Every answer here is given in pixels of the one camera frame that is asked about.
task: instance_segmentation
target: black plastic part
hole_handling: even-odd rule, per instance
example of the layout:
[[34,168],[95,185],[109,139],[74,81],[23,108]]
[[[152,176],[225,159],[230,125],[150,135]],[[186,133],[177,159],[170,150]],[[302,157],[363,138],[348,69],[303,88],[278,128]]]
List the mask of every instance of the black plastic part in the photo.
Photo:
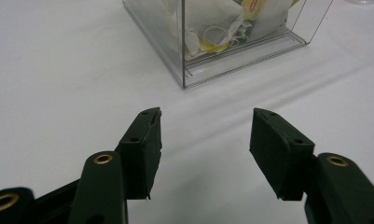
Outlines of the black plastic part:
[[280,115],[254,109],[250,151],[278,198],[302,199],[303,167],[313,150],[314,142]]
[[128,223],[122,167],[117,152],[99,152],[86,160],[69,223]]
[[320,154],[316,179],[333,223],[374,224],[374,186],[353,161]]
[[25,188],[0,190],[0,223],[36,223],[35,197]]
[[37,203],[39,223],[67,223],[72,202],[76,196],[78,181],[79,180],[76,180],[59,189],[55,189],[35,200]]
[[162,148],[160,116],[158,107],[141,112],[116,148],[122,159],[127,199],[150,198]]

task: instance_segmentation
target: table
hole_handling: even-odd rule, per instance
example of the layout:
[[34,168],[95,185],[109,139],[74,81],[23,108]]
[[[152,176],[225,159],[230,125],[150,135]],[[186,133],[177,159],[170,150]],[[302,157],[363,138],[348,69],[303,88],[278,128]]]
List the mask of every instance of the table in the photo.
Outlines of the table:
[[183,91],[120,0],[0,0],[0,189],[39,197],[76,180],[155,106],[162,159],[130,223],[307,223],[248,151],[253,108],[374,184],[374,5],[334,0],[307,48]]

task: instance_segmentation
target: plastic bag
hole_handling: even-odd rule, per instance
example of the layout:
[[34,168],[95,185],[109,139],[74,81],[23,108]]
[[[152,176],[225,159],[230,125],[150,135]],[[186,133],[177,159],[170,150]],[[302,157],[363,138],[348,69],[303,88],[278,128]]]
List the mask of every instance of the plastic bag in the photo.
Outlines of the plastic bag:
[[265,0],[259,10],[253,32],[247,38],[252,41],[276,31],[286,23],[288,9],[298,0]]
[[186,0],[185,11],[191,55],[223,51],[243,21],[242,7],[233,0]]

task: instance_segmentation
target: clutter inside box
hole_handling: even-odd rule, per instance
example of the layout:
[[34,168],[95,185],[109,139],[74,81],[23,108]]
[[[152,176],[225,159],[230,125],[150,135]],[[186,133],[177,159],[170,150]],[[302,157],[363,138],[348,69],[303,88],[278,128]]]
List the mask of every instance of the clutter inside box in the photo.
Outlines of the clutter inside box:
[[218,54],[284,29],[288,9],[298,1],[185,0],[185,59]]

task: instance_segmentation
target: clear plastic box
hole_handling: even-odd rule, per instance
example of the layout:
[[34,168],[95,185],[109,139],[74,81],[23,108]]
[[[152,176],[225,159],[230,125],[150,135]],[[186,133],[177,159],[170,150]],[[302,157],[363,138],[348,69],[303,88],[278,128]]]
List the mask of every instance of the clear plastic box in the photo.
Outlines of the clear plastic box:
[[332,0],[123,0],[183,88],[311,43]]

